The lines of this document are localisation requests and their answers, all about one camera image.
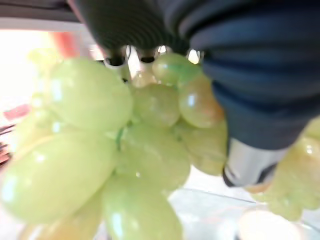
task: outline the metal surface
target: metal surface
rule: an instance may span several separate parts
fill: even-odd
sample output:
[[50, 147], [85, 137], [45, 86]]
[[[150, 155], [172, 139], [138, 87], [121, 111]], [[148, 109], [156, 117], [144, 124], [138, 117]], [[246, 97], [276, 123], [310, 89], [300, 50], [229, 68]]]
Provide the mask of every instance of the metal surface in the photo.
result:
[[288, 149], [259, 149], [232, 138], [228, 161], [224, 167], [224, 181], [230, 187], [267, 183], [273, 178], [278, 162]]

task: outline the green grape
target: green grape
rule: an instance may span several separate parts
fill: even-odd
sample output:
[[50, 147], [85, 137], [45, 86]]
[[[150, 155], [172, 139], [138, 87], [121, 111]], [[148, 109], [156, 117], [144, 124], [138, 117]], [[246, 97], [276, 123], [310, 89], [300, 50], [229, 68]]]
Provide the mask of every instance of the green grape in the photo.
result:
[[91, 240], [101, 219], [102, 201], [99, 192], [71, 216], [50, 224], [27, 225], [19, 240]]
[[186, 57], [177, 53], [160, 55], [152, 64], [155, 78], [165, 85], [177, 85], [180, 78], [189, 79], [190, 74], [200, 70]]
[[264, 193], [268, 188], [270, 187], [271, 183], [266, 182], [263, 184], [258, 184], [255, 186], [248, 186], [245, 188], [245, 190], [251, 194], [258, 194], [258, 193]]
[[175, 182], [172, 182], [173, 177], [169, 176], [169, 173], [174, 170], [172, 168], [177, 168], [176, 164], [163, 159], [161, 155], [152, 151], [136, 148], [122, 141], [121, 152], [117, 154], [117, 162], [116, 172], [118, 174], [151, 182], [163, 194], [171, 193], [179, 187]]
[[167, 192], [181, 187], [190, 173], [190, 156], [167, 129], [136, 124], [123, 137], [124, 151], [128, 151], [134, 169], [154, 181]]
[[291, 148], [282, 165], [283, 172], [290, 178], [293, 186], [300, 186], [320, 193], [320, 141], [302, 137]]
[[157, 83], [155, 76], [149, 71], [138, 71], [132, 79], [132, 85], [136, 88], [143, 88], [149, 84]]
[[179, 108], [184, 120], [197, 128], [212, 128], [224, 118], [211, 82], [203, 74], [180, 88]]
[[44, 108], [46, 106], [44, 95], [39, 92], [34, 93], [31, 97], [30, 106], [32, 109]]
[[41, 75], [48, 74], [63, 57], [54, 48], [37, 48], [29, 52], [27, 58], [36, 65]]
[[227, 126], [224, 121], [204, 129], [181, 120], [174, 131], [196, 156], [223, 163], [227, 160]]
[[45, 224], [76, 212], [115, 168], [114, 141], [85, 132], [56, 134], [16, 156], [0, 199], [16, 217]]
[[295, 222], [301, 218], [303, 209], [288, 197], [274, 199], [268, 203], [269, 210], [288, 221]]
[[16, 153], [36, 145], [51, 135], [75, 131], [75, 127], [62, 122], [50, 110], [36, 108], [17, 124], [13, 132], [11, 150]]
[[320, 198], [306, 189], [295, 188], [290, 196], [295, 203], [304, 209], [317, 210], [320, 207]]
[[304, 135], [320, 140], [320, 117], [316, 117], [309, 122], [305, 128]]
[[192, 165], [201, 172], [213, 176], [220, 176], [223, 172], [225, 162], [208, 159], [206, 157], [193, 156], [191, 158]]
[[93, 60], [69, 58], [56, 65], [50, 84], [52, 109], [79, 128], [118, 130], [132, 115], [128, 86], [112, 69]]
[[150, 84], [134, 92], [134, 112], [155, 127], [171, 127], [179, 119], [178, 93], [170, 86]]
[[182, 226], [170, 204], [152, 184], [140, 178], [110, 178], [102, 206], [113, 240], [183, 239]]
[[268, 201], [268, 198], [266, 197], [266, 195], [263, 192], [251, 193], [250, 195], [257, 202], [265, 203]]

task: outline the grape stem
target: grape stem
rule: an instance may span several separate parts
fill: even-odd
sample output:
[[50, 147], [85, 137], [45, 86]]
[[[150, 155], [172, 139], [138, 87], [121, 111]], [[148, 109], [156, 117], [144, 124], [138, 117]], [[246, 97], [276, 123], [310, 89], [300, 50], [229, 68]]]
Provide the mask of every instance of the grape stem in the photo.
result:
[[118, 134], [115, 139], [116, 147], [119, 152], [121, 151], [121, 138], [122, 138], [123, 134], [124, 134], [124, 128], [122, 127], [118, 131]]

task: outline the grape bunch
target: grape bunch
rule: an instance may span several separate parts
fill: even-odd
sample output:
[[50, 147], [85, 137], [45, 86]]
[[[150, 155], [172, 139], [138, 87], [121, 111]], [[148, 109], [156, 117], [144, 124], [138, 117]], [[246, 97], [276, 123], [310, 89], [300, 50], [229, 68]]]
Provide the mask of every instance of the grape bunch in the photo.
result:
[[320, 119], [313, 120], [277, 166], [272, 183], [251, 194], [274, 214], [289, 221], [301, 218], [304, 209], [320, 208]]
[[89, 240], [102, 220], [114, 240], [182, 240], [168, 196], [191, 164], [219, 175], [226, 160], [223, 111], [199, 66], [167, 54], [124, 83], [85, 57], [29, 57], [31, 111], [13, 133], [0, 195], [27, 223], [20, 240]]

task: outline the glass bowl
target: glass bowl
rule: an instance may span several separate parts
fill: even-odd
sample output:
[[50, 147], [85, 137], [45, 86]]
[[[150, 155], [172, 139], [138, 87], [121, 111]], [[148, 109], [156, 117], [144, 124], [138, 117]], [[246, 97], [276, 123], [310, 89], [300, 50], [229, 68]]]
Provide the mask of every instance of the glass bowl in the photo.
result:
[[312, 225], [303, 220], [289, 222], [253, 201], [191, 189], [177, 190], [169, 200], [183, 224], [186, 240], [320, 239], [320, 231]]

